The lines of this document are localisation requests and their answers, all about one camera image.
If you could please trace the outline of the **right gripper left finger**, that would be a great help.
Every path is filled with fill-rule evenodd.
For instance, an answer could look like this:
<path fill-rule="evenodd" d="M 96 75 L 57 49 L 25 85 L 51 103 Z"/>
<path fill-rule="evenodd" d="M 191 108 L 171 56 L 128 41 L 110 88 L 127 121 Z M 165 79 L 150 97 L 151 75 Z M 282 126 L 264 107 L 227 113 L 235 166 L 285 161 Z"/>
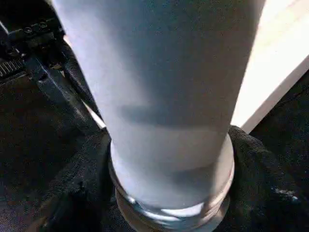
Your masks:
<path fill-rule="evenodd" d="M 129 232 L 109 175 L 111 139 L 94 134 L 57 175 L 51 193 L 59 197 L 45 222 L 47 232 Z"/>

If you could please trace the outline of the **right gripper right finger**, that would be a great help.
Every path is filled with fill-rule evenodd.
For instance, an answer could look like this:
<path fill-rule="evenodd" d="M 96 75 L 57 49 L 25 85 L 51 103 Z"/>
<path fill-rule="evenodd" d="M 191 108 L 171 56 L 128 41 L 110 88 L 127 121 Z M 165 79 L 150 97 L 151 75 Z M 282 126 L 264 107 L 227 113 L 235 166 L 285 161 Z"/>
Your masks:
<path fill-rule="evenodd" d="M 263 143 L 242 129 L 228 132 L 235 175 L 219 232 L 307 232 L 309 201 Z"/>

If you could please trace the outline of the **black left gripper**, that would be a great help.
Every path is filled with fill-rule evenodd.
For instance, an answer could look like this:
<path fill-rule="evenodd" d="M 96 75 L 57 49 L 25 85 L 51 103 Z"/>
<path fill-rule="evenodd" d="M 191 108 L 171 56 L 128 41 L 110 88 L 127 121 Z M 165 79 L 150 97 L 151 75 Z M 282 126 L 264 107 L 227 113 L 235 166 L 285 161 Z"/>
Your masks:
<path fill-rule="evenodd" d="M 32 50 L 43 47 L 62 32 L 58 21 L 37 21 L 30 24 L 14 25 L 0 22 L 0 76 L 7 78 L 19 72 L 24 66 L 24 57 Z M 28 72 L 40 91 L 83 134 L 100 131 L 83 101 L 98 115 L 100 112 L 89 90 L 77 59 L 68 45 L 62 45 L 64 74 L 46 67 L 37 57 L 28 58 Z"/>

